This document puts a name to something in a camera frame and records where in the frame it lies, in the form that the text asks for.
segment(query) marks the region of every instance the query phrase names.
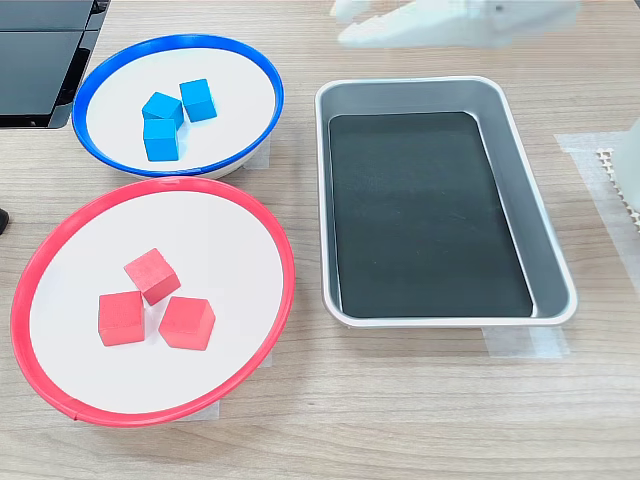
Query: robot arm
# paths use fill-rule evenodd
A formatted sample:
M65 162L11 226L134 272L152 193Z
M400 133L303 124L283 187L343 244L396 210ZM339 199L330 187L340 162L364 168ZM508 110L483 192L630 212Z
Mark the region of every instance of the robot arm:
M351 23L371 0L337 0L332 15ZM386 15L351 23L345 47L501 47L514 37L575 23L579 0L414 0Z

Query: blue cube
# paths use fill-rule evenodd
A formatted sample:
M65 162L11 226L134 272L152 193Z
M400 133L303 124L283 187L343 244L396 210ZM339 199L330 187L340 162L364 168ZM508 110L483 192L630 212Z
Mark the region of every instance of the blue cube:
M218 116L213 105L209 84L205 78L180 84L182 103L189 115L189 120L199 122Z
M175 122L164 118L145 120L144 148L151 162L178 160L178 132Z
M179 129L184 122L182 102L177 98L170 97L169 95L165 95L160 92L156 92L151 95L147 104L142 108L142 116L145 120L173 120L176 124L176 130Z

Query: black mat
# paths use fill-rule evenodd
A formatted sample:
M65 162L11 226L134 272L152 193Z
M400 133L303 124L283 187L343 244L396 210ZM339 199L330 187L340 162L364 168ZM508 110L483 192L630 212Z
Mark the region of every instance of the black mat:
M329 130L344 313L531 315L471 116L339 116Z

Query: table surface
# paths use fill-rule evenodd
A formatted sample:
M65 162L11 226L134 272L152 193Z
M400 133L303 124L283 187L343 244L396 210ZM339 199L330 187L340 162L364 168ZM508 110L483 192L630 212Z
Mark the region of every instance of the table surface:
M148 429L74 423L27 384L9 335L29 257L74 210L131 176L94 160L70 125L0 131L0 478L637 479L640 304L557 133L617 131L640 116L640 10L585 4L578 25L501 50L345 51L330 3L112 3L91 60L150 37L204 32L264 52L287 92L271 168L225 181L291 240L296 301L263 368L220 419ZM562 360L491 358L480 330L348 330L320 297L313 96L362 77L478 74L506 91L580 294Z

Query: red rim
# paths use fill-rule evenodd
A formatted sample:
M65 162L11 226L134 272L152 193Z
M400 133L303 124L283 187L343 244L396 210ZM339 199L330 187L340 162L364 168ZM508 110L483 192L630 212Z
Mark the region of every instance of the red rim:
M151 413L114 413L87 405L62 391L46 375L36 359L29 320L31 304L40 279L62 246L84 225L106 210L136 197L169 191L192 191L226 198L252 213L271 234L282 260L283 289L280 308L267 338L251 359L226 382L183 405ZM49 404L74 420L108 427L141 427L170 422L190 415L220 400L260 366L282 333L295 290L295 266L289 240L273 214L251 195L225 183L202 178L161 178L134 183L114 190L82 207L45 239L27 264L18 283L11 310L11 341L18 365L27 381Z

